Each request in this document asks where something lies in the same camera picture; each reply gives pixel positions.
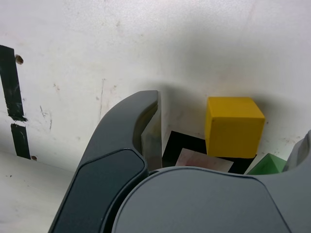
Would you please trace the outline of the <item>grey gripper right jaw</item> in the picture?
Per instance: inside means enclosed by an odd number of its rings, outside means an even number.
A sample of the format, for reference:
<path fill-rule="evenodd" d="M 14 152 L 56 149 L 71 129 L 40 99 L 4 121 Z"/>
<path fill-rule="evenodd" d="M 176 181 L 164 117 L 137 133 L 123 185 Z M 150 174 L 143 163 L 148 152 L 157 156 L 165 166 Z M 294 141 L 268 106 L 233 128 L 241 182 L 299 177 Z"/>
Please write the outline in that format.
<path fill-rule="evenodd" d="M 114 233 L 308 233 L 311 136 L 293 148 L 296 167 L 235 175 L 199 167 L 165 168 L 123 201 Z"/>

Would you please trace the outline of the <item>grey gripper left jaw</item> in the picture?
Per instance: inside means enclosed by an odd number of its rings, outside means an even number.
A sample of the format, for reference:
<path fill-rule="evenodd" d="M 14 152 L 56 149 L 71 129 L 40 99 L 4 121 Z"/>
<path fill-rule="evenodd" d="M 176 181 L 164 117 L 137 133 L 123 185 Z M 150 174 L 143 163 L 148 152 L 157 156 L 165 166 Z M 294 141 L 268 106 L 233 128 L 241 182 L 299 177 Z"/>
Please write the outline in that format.
<path fill-rule="evenodd" d="M 101 119 L 49 231 L 109 233 L 131 190 L 149 175 L 141 135 L 160 110 L 156 90 L 136 92 Z"/>

